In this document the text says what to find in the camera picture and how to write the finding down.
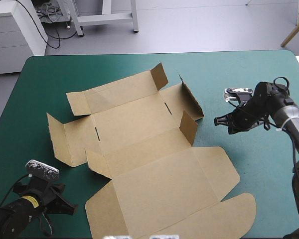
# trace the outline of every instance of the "yellow label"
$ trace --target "yellow label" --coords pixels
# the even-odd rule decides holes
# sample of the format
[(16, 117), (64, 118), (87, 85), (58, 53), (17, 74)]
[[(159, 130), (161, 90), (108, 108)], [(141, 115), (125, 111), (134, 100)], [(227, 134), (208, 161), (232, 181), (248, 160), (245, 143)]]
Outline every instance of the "yellow label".
[(38, 201), (32, 196), (25, 195), (21, 198), (27, 199), (29, 202), (31, 202), (34, 208), (37, 208), (39, 206)]

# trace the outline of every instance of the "white cabinet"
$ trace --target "white cabinet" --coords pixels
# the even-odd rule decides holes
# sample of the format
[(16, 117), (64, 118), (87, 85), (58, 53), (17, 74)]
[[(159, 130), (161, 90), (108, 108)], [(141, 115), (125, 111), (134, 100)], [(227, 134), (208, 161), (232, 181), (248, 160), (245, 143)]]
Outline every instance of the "white cabinet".
[[(31, 0), (19, 0), (30, 12), (42, 36), (47, 35)], [(26, 10), (14, 0), (0, 1), (0, 74), (20, 72), (31, 56), (43, 56), (46, 43)]]

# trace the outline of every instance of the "gray floor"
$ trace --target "gray floor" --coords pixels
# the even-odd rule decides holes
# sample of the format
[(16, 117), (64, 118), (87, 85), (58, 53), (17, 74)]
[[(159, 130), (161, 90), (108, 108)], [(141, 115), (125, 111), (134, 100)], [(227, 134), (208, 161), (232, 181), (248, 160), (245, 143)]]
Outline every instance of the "gray floor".
[[(281, 49), (295, 26), (296, 0), (137, 0), (140, 32), (130, 23), (85, 27), (85, 36), (63, 40), (46, 55), (121, 54)], [(77, 0), (82, 15), (100, 13), (102, 2)], [(113, 11), (129, 10), (129, 0), (113, 0)], [(75, 30), (59, 24), (61, 37)], [(54, 29), (47, 26), (47, 32)], [(57, 45), (56, 40), (50, 44)], [(299, 34), (288, 45), (299, 55)], [(0, 116), (18, 74), (0, 75)]]

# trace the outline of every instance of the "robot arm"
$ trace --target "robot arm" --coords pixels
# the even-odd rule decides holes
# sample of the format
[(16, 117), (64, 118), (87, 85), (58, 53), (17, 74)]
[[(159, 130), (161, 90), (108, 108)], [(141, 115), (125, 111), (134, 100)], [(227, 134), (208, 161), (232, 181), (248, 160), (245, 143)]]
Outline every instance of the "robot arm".
[[(283, 78), (287, 85), (277, 84)], [(248, 88), (227, 88), (224, 97), (227, 102), (238, 101), (239, 105), (231, 112), (214, 120), (215, 125), (225, 125), (228, 133), (249, 131), (263, 125), (266, 130), (273, 125), (286, 132), (294, 147), (293, 192), (299, 213), (299, 160), (296, 162), (295, 149), (299, 154), (299, 107), (290, 98), (289, 82), (285, 77), (278, 77), (273, 83), (260, 82), (254, 91)], [(275, 124), (269, 122), (269, 116)], [(299, 229), (285, 238), (298, 239)]]
[(76, 212), (77, 205), (68, 203), (61, 196), (65, 185), (52, 184), (59, 178), (59, 170), (35, 160), (30, 160), (26, 169), (30, 182), (13, 186), (20, 198), (6, 206), (0, 205), (0, 239), (17, 238), (33, 219), (40, 219), (40, 216), (47, 220), (50, 233), (40, 224), (41, 230), (46, 236), (51, 236), (53, 228), (47, 214), (73, 215)]

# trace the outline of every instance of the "unfolded cardboard box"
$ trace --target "unfolded cardboard box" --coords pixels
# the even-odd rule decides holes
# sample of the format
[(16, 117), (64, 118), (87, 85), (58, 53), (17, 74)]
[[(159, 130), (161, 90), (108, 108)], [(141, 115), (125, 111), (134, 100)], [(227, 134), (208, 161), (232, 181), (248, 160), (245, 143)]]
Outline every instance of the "unfolded cardboard box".
[(251, 227), (255, 200), (220, 201), (239, 176), (219, 147), (193, 148), (203, 111), (184, 83), (168, 83), (162, 64), (106, 85), (68, 93), (76, 116), (48, 116), (57, 159), (111, 178), (86, 204), (94, 239), (180, 234), (239, 238)]

